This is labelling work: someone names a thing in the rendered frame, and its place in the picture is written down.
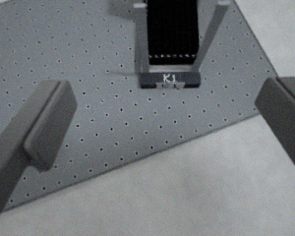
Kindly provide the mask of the black well plate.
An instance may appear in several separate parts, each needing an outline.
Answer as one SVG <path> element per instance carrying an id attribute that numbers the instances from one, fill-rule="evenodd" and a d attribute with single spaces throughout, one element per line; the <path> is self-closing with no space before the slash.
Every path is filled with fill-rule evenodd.
<path id="1" fill-rule="evenodd" d="M 145 0 L 150 66 L 194 66 L 200 52 L 198 0 Z"/>

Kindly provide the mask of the grey perforated breadboard plate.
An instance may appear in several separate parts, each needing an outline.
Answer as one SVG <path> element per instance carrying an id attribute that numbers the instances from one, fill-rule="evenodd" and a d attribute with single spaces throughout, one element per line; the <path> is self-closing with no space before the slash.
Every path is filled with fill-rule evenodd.
<path id="1" fill-rule="evenodd" d="M 192 89 L 142 89 L 135 4 L 0 4 L 0 135 L 42 80 L 67 80 L 78 108 L 52 168 L 26 167 L 1 214 L 262 116 L 279 77 L 235 0 L 202 0 L 200 46 L 219 2 L 231 7 Z"/>

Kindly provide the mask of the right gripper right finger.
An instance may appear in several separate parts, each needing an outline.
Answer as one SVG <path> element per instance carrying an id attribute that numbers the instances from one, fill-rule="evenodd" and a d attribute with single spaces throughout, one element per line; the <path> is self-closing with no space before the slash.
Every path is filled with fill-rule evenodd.
<path id="1" fill-rule="evenodd" d="M 255 106 L 295 165 L 295 77 L 268 77 Z"/>

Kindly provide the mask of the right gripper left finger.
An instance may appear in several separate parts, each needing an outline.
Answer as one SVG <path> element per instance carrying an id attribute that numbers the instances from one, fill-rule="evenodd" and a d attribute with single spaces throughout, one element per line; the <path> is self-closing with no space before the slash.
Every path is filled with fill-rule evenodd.
<path id="1" fill-rule="evenodd" d="M 42 80 L 0 135 L 0 214 L 26 167 L 49 171 L 78 103 L 67 80 Z"/>

